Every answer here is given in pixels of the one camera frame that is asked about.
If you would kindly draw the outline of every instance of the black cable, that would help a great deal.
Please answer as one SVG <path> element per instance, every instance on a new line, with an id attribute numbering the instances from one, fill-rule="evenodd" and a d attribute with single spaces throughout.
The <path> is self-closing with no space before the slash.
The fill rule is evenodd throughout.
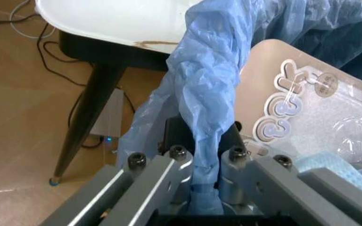
<path id="1" fill-rule="evenodd" d="M 25 20 L 27 20 L 27 19 L 29 19 L 29 18 L 31 18 L 33 16 L 39 16 L 39 15 L 38 14 L 31 14 L 31 15 L 26 16 L 25 18 L 18 19 L 18 20 L 0 20 L 0 24 L 9 24 L 9 23 L 16 24 L 16 23 L 24 22 Z"/>
<path id="2" fill-rule="evenodd" d="M 42 32 L 41 32 L 41 34 L 39 35 L 39 38 L 38 38 L 38 40 L 37 40 L 37 49 L 38 49 L 38 51 L 39 51 L 39 54 L 40 54 L 40 57 L 41 57 L 41 60 L 42 60 L 42 62 L 43 62 L 43 64 L 44 64 L 45 69 L 46 69 L 47 71 L 51 72 L 51 73 L 54 73 L 54 74 L 58 75 L 58 76 L 61 77 L 61 78 L 64 78 L 64 79 L 68 80 L 69 82 L 71 82 L 71 83 L 73 83 L 73 84 L 75 84 L 75 85 L 77 85 L 77 86 L 85 87 L 85 86 L 86 86 L 85 84 L 77 83 L 77 82 L 73 81 L 72 79 L 64 76 L 63 74 L 58 73 L 58 72 L 53 71 L 53 70 L 51 70 L 51 69 L 48 68 L 47 63 L 46 63 L 46 61 L 45 61 L 45 59 L 44 59 L 44 55 L 42 54 L 42 51 L 41 51 L 41 49 L 40 49 L 41 37 L 43 36 L 44 32 L 46 31 L 48 25 L 49 25 L 48 23 L 45 24 L 45 27 L 44 27 L 44 29 L 42 30 Z M 56 60 L 58 60 L 58 61 L 61 61 L 61 62 L 65 62 L 65 63 L 80 62 L 80 60 L 64 60 L 64 59 L 61 59 L 61 58 L 55 56 L 54 54 L 52 54 L 52 53 L 47 49 L 46 46 L 47 46 L 48 44 L 58 44 L 58 43 L 55 42 L 55 41 L 46 41 L 46 42 L 43 43 L 43 48 L 44 48 L 44 50 L 45 50 L 51 57 L 53 57 L 54 59 L 56 59 Z M 75 101 L 74 105 L 73 105 L 72 108 L 71 108 L 71 111 L 69 112 L 69 116 L 68 116 L 68 128 L 69 128 L 70 125 L 71 125 L 72 115 L 73 115 L 73 113 L 74 113 L 74 110 L 75 110 L 76 106 L 79 104 L 79 101 L 80 101 L 82 95 L 83 95 L 83 91 L 79 94 L 77 100 Z M 130 100 L 129 96 L 128 96 L 125 92 L 124 92 L 124 96 L 125 96 L 125 98 L 128 100 L 129 104 L 131 105 L 132 112 L 135 113 L 135 107 L 133 106 L 132 101 Z M 90 149 L 91 149 L 91 148 L 96 148 L 96 147 L 98 147 L 100 144 L 102 144 L 103 141 L 104 141 L 104 137 L 103 137 L 103 136 L 100 136 L 99 142 L 98 142 L 97 144 L 92 145 L 92 146 L 82 145 L 82 147 L 83 147 L 83 148 L 90 148 Z"/>
<path id="3" fill-rule="evenodd" d="M 41 38 L 42 38 L 45 30 L 47 29 L 47 27 L 48 27 L 48 23 L 45 24 L 44 29 L 42 30 L 41 34 L 39 35 L 39 38 L 37 39 L 37 49 L 38 49 L 38 51 L 39 51 L 39 54 L 40 54 L 40 56 L 41 56 L 41 60 L 42 60 L 42 63 L 43 63 L 43 65 L 44 65 L 45 69 L 46 69 L 47 71 L 49 71 L 49 72 L 51 72 L 51 73 L 53 73 L 53 74 L 55 74 L 55 75 L 63 78 L 63 79 L 68 80 L 69 82 L 71 82 L 71 83 L 74 84 L 74 85 L 81 86 L 81 87 L 85 87 L 86 84 L 81 84 L 81 83 L 75 82 L 74 80 L 70 79 L 69 77 L 66 77 L 66 76 L 63 75 L 63 74 L 58 73 L 58 72 L 53 71 L 53 70 L 51 70 L 50 68 L 48 68 L 47 63 L 45 62 L 45 59 L 44 59 L 44 55 L 42 54 L 42 51 L 41 51 L 41 48 L 40 48 Z"/>
<path id="4" fill-rule="evenodd" d="M 72 114 L 74 113 L 75 108 L 76 108 L 76 106 L 78 105 L 78 103 L 79 103 L 80 99 L 82 98 L 82 96 L 83 96 L 83 91 L 79 94 L 78 98 L 77 98 L 76 101 L 75 101 L 75 104 L 72 106 L 71 111 L 69 112 L 69 116 L 68 116 L 68 128 L 71 126 Z M 103 143 L 103 140 L 104 140 L 104 136 L 100 136 L 99 142 L 98 142 L 97 144 L 91 145 L 91 146 L 82 145 L 82 147 L 83 147 L 83 148 L 88 148 L 88 149 L 96 148 L 96 147 L 100 146 L 101 143 Z"/>
<path id="5" fill-rule="evenodd" d="M 19 20 L 1 20 L 1 21 L 0 21 L 0 24 L 8 24 L 8 23 L 14 23 L 14 24 L 15 24 L 15 23 L 20 23 L 20 22 L 24 22 L 25 20 L 27 20 L 27 19 L 29 19 L 29 18 L 31 18 L 31 17 L 33 17 L 33 16 L 39 16 L 39 15 L 38 15 L 38 14 L 31 14 L 31 15 L 26 16 L 25 18 L 22 18 L 22 19 L 19 19 Z M 41 48 L 40 48 L 41 38 L 42 38 L 43 34 L 45 33 L 45 31 L 47 30 L 48 25 L 49 25 L 48 23 L 45 24 L 45 26 L 44 26 L 41 34 L 39 35 L 39 37 L 38 37 L 38 39 L 37 39 L 37 50 L 38 50 L 38 52 L 39 52 L 39 54 L 40 54 L 42 63 L 43 63 L 43 65 L 44 65 L 44 68 L 45 68 L 47 71 L 49 71 L 49 72 L 51 72 L 51 73 L 53 73 L 53 74 L 55 74 L 55 75 L 57 75 L 57 76 L 59 76 L 59 77 L 61 77 L 61 78 L 63 78 L 63 79 L 68 80 L 69 82 L 71 82 L 71 83 L 74 84 L 74 85 L 81 86 L 81 87 L 85 87 L 86 84 L 81 84 L 81 83 L 75 82 L 74 80 L 70 79 L 69 77 L 66 77 L 66 76 L 63 75 L 63 74 L 58 73 L 58 72 L 53 71 L 53 70 L 51 70 L 50 68 L 48 68 L 47 63 L 46 63 L 45 58 L 44 58 L 44 55 L 42 54 L 42 51 L 41 51 Z M 47 52 L 47 54 L 49 54 L 49 55 L 50 55 L 51 57 L 53 57 L 54 59 L 56 59 L 56 60 L 58 60 L 58 61 L 61 61 L 61 62 L 64 62 L 64 63 L 80 62 L 80 60 L 76 60 L 76 59 L 74 59 L 74 60 L 64 60 L 64 59 L 61 59 L 61 58 L 55 56 L 54 54 L 52 54 L 52 53 L 47 49 L 47 45 L 49 45 L 49 44 L 58 44 L 58 42 L 55 42 L 55 41 L 46 41 L 46 42 L 43 43 L 43 49 Z M 76 106 L 78 105 L 78 103 L 79 103 L 82 95 L 83 95 L 83 91 L 80 93 L 79 97 L 78 97 L 77 100 L 75 101 L 75 104 L 74 104 L 74 105 L 72 106 L 72 108 L 71 108 L 71 111 L 70 111 L 69 117 L 68 117 L 68 128 L 70 127 L 70 124 L 71 124 L 72 114 L 74 113 L 74 110 L 75 110 Z M 124 92 L 124 96 L 125 96 L 125 98 L 128 100 L 129 104 L 131 105 L 132 112 L 135 113 L 135 107 L 133 106 L 132 101 L 129 99 L 128 95 L 127 95 L 125 92 Z M 101 143 L 103 143 L 103 141 L 104 141 L 104 137 L 103 137 L 103 136 L 100 136 L 99 142 L 98 142 L 97 144 L 91 145 L 91 146 L 82 145 L 82 147 L 83 147 L 83 148 L 96 148 L 96 147 L 100 146 Z"/>
<path id="6" fill-rule="evenodd" d="M 123 92 L 123 95 L 124 95 L 124 96 L 125 96 L 125 98 L 128 100 L 129 105 L 130 105 L 130 106 L 131 106 L 131 108 L 132 108 L 132 112 L 135 114 L 135 107 L 133 106 L 131 99 L 129 99 L 129 96 L 128 96 L 128 95 L 126 95 L 125 91 Z"/>
<path id="7" fill-rule="evenodd" d="M 52 58 L 58 60 L 58 61 L 61 61 L 61 62 L 64 62 L 64 63 L 76 63 L 76 62 L 81 62 L 81 60 L 76 60 L 76 59 L 71 59 L 71 60 L 64 60 L 64 59 L 61 59 L 59 57 L 57 57 L 56 55 L 52 54 L 48 49 L 47 49 L 47 45 L 48 44 L 56 44 L 58 45 L 58 42 L 56 41 L 46 41 L 43 43 L 42 47 L 43 49 L 45 50 L 46 53 L 48 53 L 48 55 L 50 55 Z"/>

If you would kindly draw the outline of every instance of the white table top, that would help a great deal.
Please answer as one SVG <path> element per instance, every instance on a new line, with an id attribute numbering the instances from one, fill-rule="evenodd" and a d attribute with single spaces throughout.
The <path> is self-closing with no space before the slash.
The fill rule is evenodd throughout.
<path id="1" fill-rule="evenodd" d="M 185 32 L 185 12 L 200 0 L 37 0 L 52 26 L 88 38 L 171 53 Z"/>

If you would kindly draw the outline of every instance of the crumpled plastic bag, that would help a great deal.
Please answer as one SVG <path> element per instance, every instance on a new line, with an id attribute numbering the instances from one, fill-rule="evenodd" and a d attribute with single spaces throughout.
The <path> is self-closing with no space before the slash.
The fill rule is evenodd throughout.
<path id="1" fill-rule="evenodd" d="M 239 73 L 250 48 L 262 40 L 280 39 L 362 76 L 362 59 L 356 58 L 362 56 L 361 0 L 205 0 L 185 19 L 187 30 L 167 59 L 168 73 L 120 139 L 118 164 L 135 151 L 156 155 L 165 120 L 180 112 L 196 142 L 193 186 L 216 182 L 216 152 L 234 122 Z M 194 193 L 191 212 L 221 213 L 220 200 L 208 197 L 218 196 L 214 189 Z"/>

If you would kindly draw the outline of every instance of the black hex bolt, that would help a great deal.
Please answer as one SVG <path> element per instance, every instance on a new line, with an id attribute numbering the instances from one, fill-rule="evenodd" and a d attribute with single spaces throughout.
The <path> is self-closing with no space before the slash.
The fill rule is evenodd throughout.
<path id="1" fill-rule="evenodd" d="M 135 152 L 128 157 L 129 169 L 144 168 L 146 166 L 146 156 L 144 153 Z"/>
<path id="2" fill-rule="evenodd" d="M 246 156 L 247 156 L 247 152 L 246 152 L 245 148 L 243 148 L 241 146 L 233 146 L 230 148 L 229 159 L 231 161 L 238 161 L 241 159 L 245 159 Z"/>
<path id="3" fill-rule="evenodd" d="M 182 145 L 173 145 L 170 147 L 170 158 L 176 161 L 183 161 L 187 158 L 187 149 Z"/>
<path id="4" fill-rule="evenodd" d="M 282 165 L 287 170 L 291 170 L 291 167 L 293 166 L 293 162 L 291 159 L 285 155 L 277 154 L 273 157 L 274 160 L 276 160 L 280 165 Z"/>

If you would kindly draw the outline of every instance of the plastic packaging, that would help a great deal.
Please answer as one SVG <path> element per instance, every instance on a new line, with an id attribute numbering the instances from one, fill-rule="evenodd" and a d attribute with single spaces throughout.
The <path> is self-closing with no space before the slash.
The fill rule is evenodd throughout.
<path id="1" fill-rule="evenodd" d="M 254 139 L 292 158 L 330 150 L 362 168 L 362 81 L 311 65 L 297 68 L 291 59 L 280 70 L 277 91 L 252 129 Z"/>
<path id="2" fill-rule="evenodd" d="M 205 0 L 185 18 L 187 30 L 167 60 L 169 71 L 120 139 L 118 161 L 135 151 L 155 155 L 166 118 L 180 112 L 196 142 L 195 185 L 217 180 L 216 150 L 234 122 L 235 87 L 251 46 L 280 39 L 336 67 L 362 53 L 361 0 Z M 190 210 L 217 206 L 213 197 L 213 189 L 193 193 Z"/>

